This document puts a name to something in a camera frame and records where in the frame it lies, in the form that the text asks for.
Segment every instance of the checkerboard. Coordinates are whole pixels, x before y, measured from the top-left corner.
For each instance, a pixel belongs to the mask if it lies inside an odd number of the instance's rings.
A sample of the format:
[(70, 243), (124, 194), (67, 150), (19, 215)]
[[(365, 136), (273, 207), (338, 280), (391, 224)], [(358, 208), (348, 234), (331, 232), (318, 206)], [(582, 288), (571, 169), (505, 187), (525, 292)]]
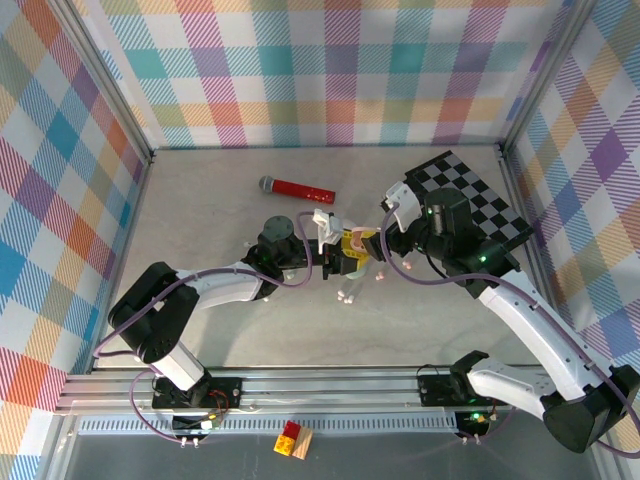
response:
[(471, 218), (507, 250), (523, 244), (533, 228), (451, 151), (409, 170), (406, 183), (416, 195), (457, 188), (469, 199)]

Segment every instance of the table surface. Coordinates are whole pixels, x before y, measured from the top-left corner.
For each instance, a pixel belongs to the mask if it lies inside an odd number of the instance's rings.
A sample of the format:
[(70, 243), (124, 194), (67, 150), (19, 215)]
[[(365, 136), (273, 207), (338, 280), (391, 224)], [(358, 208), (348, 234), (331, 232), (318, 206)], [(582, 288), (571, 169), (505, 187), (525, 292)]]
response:
[[(324, 208), (359, 225), (380, 224), (384, 192), (407, 170), (446, 147), (350, 147), (161, 151), (119, 287), (119, 296), (153, 262), (176, 269), (226, 266), (242, 258), (273, 215)], [(452, 148), (481, 179), (509, 201), (493, 147)], [(336, 203), (265, 194), (258, 180), (271, 175), (337, 192)], [(306, 232), (315, 237), (310, 219)], [(529, 271), (522, 247), (514, 253)], [(436, 278), (424, 258), (409, 256), (411, 273)], [(472, 350), (505, 363), (534, 364), (533, 355), (492, 312), (456, 285), (421, 287), (394, 272), (375, 280), (372, 262), (352, 282), (319, 269), (306, 288), (278, 289), (268, 303), (234, 303), (196, 312), (183, 343), (207, 366), (451, 364)], [(300, 280), (298, 273), (292, 281)], [(337, 301), (355, 289), (352, 305)], [(111, 348), (124, 346), (114, 341)], [(100, 366), (130, 365), (127, 357)]]

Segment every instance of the white robotic arm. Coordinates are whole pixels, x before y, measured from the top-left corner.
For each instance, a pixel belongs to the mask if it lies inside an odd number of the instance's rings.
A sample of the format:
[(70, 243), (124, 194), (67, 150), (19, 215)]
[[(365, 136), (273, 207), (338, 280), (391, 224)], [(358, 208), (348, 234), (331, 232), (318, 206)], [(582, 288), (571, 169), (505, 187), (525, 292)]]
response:
[[(396, 225), (364, 241), (367, 252), (381, 260), (377, 242), (384, 235), (389, 248), (396, 253), (404, 255), (417, 249), (441, 260), (450, 277), (478, 273), (475, 275), (478, 281), (452, 280), (501, 318), (547, 372), (547, 375), (533, 374), (503, 365), (482, 352), (472, 352), (451, 367), (454, 389), (462, 398), (491, 397), (524, 410), (542, 419), (567, 448), (584, 451), (626, 414), (623, 403), (596, 375), (593, 367), (611, 373), (609, 380), (629, 400), (633, 400), (640, 388), (640, 376), (629, 366), (611, 367), (607, 359), (589, 349), (540, 296), (527, 275), (519, 271), (515, 259), (472, 224), (468, 200), (459, 191), (431, 192), (416, 209), (415, 195), (403, 185), (395, 185), (388, 197), (393, 200), (391, 205), (399, 200), (408, 202), (409, 207), (398, 210)], [(320, 228), (327, 233), (324, 230), (331, 217), (323, 220)], [(180, 284), (164, 300), (160, 310), (147, 311), (140, 322), (131, 324), (120, 335), (144, 363), (153, 365), (184, 392), (191, 406), (198, 406), (198, 402), (206, 398), (212, 380), (179, 341), (191, 313), (223, 303), (264, 298), (276, 288), (272, 283), (278, 283), (266, 282), (264, 278), (282, 279), (284, 269), (306, 268), (309, 259), (290, 224), (284, 217), (268, 220), (258, 237), (258, 245), (252, 247), (241, 262), (226, 267), (226, 273), (195, 276), (186, 281), (194, 272), (175, 271), (161, 262), (154, 264), (110, 312), (110, 323), (117, 328), (153, 302), (167, 285)], [(323, 235), (320, 249), (318, 240), (307, 245), (313, 252), (311, 263), (322, 266), (324, 278), (334, 273), (351, 273), (349, 269), (354, 268), (353, 265), (342, 255), (339, 242), (334, 244), (336, 239), (328, 233)], [(497, 280), (497, 277), (499, 283), (488, 280)], [(505, 283), (530, 298), (525, 301)], [(564, 337), (541, 311), (550, 314), (561, 326), (566, 333)], [(571, 340), (582, 352), (588, 352), (585, 358), (590, 358), (592, 363), (585, 364), (575, 346), (568, 343)]]

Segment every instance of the metal bracket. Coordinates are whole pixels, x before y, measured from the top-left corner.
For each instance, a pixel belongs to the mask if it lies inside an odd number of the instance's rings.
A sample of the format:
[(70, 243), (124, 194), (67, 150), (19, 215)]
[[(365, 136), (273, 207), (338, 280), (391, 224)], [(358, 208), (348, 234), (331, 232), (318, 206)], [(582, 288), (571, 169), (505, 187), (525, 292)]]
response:
[(185, 392), (176, 387), (171, 380), (165, 377), (156, 379), (154, 395), (151, 407), (154, 409), (214, 409), (227, 407), (238, 408), (242, 396), (242, 379), (240, 377), (211, 377), (207, 381), (209, 394), (202, 395), (197, 405), (192, 405)]
[(465, 401), (455, 392), (451, 384), (451, 375), (420, 375), (418, 376), (418, 391), (420, 404), (423, 407), (491, 407), (492, 398), (471, 397)]

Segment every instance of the yellow block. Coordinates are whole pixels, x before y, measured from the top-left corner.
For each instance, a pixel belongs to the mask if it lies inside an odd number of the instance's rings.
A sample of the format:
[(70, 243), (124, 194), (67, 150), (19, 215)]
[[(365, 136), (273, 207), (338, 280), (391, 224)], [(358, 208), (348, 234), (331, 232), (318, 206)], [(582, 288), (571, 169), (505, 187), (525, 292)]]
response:
[(291, 455), (291, 452), (293, 452), (295, 443), (296, 441), (293, 438), (278, 435), (278, 440), (276, 440), (276, 446), (273, 447), (273, 451), (288, 457)]
[[(375, 235), (375, 232), (360, 232), (360, 233), (361, 233), (360, 238), (369, 238)], [(340, 246), (342, 247), (342, 253), (344, 253), (346, 257), (355, 258), (358, 260), (356, 269), (360, 270), (369, 261), (369, 254), (357, 252), (353, 250), (351, 247), (352, 238), (353, 238), (353, 233), (346, 230), (342, 235)]]

